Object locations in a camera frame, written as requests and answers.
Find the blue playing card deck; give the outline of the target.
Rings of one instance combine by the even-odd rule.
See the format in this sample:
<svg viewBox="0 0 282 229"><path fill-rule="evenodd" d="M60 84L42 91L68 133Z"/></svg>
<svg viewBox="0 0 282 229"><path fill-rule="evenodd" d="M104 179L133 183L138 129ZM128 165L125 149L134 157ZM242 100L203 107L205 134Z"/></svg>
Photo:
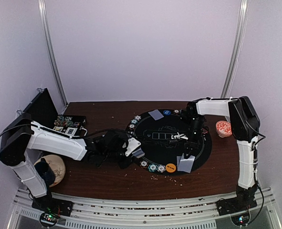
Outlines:
<svg viewBox="0 0 282 229"><path fill-rule="evenodd" d="M135 150L134 152L132 152L132 155L136 158L141 158L145 155L145 153L141 148L139 148L138 150Z"/></svg>

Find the blue small blind button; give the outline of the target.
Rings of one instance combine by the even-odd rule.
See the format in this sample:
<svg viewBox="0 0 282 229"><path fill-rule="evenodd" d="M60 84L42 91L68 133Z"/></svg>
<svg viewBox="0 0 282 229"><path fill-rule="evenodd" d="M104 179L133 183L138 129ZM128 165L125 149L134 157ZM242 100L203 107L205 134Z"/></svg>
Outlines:
<svg viewBox="0 0 282 229"><path fill-rule="evenodd" d="M170 114L171 114L171 111L170 111L170 110L164 110L164 111L163 111L163 114L164 114L164 115L170 115Z"/></svg>

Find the yellow big blind button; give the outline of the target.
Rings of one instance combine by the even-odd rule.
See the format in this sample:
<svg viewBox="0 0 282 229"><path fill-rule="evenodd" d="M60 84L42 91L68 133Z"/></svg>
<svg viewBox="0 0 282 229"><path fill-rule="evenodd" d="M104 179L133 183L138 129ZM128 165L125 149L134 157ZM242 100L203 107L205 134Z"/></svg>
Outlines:
<svg viewBox="0 0 282 229"><path fill-rule="evenodd" d="M176 165L173 164L173 163L168 163L168 164L166 165L166 171L167 171L168 173L174 173L174 172L176 171L176 169L177 169L177 167L176 167Z"/></svg>

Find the blue green 50 chip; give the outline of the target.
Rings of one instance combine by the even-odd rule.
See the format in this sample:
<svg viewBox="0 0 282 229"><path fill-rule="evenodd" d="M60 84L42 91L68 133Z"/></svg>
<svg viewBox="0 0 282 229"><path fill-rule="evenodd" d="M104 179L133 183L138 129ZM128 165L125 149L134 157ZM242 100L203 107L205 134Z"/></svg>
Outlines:
<svg viewBox="0 0 282 229"><path fill-rule="evenodd" d="M157 170L157 166L155 164L150 164L148 166L148 171L149 172L155 172Z"/></svg>
<svg viewBox="0 0 282 229"><path fill-rule="evenodd" d="M131 120L131 124L133 124L133 125L137 124L137 122L138 121L136 119Z"/></svg>

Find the single blue-backed playing card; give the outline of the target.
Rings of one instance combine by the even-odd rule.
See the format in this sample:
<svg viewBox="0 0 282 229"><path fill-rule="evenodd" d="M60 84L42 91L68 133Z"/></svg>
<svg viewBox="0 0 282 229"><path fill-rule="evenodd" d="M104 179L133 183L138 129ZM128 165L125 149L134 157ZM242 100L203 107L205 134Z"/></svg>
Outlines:
<svg viewBox="0 0 282 229"><path fill-rule="evenodd" d="M148 112L148 114L155 120L159 120L159 119L162 119L164 117L164 115L159 111L159 110L153 110L153 111L150 111Z"/></svg>

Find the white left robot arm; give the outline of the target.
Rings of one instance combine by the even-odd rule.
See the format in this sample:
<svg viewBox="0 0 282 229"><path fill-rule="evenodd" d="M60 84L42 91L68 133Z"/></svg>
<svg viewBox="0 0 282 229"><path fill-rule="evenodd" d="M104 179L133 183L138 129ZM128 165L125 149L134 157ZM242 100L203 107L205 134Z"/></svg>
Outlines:
<svg viewBox="0 0 282 229"><path fill-rule="evenodd" d="M98 165L108 157L114 158L121 168L128 167L135 158L145 154L141 142L128 131L104 129L85 136L73 136L45 127L33 121L29 114L20 115L7 126L0 134L0 141L0 161L14 170L47 212L54 211L57 202L48 195L48 186L29 161L27 149Z"/></svg>

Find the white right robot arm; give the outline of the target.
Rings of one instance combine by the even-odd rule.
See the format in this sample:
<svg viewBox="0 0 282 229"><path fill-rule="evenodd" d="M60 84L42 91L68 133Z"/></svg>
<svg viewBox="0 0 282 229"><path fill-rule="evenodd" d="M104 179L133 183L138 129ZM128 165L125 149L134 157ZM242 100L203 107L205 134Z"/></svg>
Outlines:
<svg viewBox="0 0 282 229"><path fill-rule="evenodd" d="M202 127L206 115L224 116L230 119L232 135L239 149L240 173L238 189L250 190L257 187L257 144L260 120L247 96L228 99L201 98L188 102L180 119L189 125L185 135L172 135L170 144L184 142L187 151L183 154L188 159L199 148Z"/></svg>

